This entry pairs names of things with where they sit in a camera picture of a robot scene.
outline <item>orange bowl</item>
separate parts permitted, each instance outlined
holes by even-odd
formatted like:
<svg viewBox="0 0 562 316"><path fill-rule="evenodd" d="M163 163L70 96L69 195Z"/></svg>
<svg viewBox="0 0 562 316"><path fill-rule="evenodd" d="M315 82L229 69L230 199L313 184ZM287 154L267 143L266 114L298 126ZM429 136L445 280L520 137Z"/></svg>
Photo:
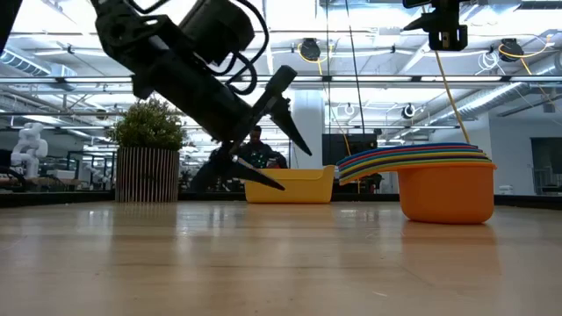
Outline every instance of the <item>orange bowl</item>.
<svg viewBox="0 0 562 316"><path fill-rule="evenodd" d="M400 205L409 219L480 224L494 214L494 169L489 164L400 169Z"/></svg>

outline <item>striped planter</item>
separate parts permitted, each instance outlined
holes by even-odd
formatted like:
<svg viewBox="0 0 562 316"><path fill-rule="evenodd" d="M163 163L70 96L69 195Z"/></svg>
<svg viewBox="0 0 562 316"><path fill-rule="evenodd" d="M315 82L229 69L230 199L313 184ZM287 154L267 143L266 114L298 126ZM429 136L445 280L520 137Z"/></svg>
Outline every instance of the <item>striped planter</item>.
<svg viewBox="0 0 562 316"><path fill-rule="evenodd" d="M115 199L118 202L176 202L178 174L178 152L120 148Z"/></svg>

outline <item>potted plant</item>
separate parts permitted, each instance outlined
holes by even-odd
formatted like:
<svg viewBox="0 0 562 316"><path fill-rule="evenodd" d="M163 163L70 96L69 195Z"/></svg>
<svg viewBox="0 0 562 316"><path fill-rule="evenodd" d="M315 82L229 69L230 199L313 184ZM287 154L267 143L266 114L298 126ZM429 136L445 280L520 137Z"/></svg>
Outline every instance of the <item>potted plant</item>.
<svg viewBox="0 0 562 316"><path fill-rule="evenodd" d="M168 103L155 97L138 100L106 135L119 145L116 200L175 202L179 150L185 133Z"/></svg>

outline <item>yellow tray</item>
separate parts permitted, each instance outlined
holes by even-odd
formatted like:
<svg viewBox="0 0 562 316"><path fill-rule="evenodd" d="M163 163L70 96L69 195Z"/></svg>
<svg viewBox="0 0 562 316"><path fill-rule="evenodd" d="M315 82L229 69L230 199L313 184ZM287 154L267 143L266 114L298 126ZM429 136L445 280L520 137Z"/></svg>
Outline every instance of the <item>yellow tray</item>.
<svg viewBox="0 0 562 316"><path fill-rule="evenodd" d="M249 203L326 204L332 199L335 166L324 169L261 169L285 187L284 191L246 182Z"/></svg>

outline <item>person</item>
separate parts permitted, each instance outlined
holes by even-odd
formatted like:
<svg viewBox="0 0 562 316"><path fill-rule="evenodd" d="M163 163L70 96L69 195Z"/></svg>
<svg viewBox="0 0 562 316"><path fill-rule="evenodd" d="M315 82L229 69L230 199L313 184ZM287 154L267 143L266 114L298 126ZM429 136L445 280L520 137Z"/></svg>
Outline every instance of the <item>person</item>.
<svg viewBox="0 0 562 316"><path fill-rule="evenodd" d="M287 168L286 159L278 152L261 141L262 128L254 126L249 134L249 142L238 150L238 156L254 168L264 169L268 167L269 159L277 160L280 168Z"/></svg>

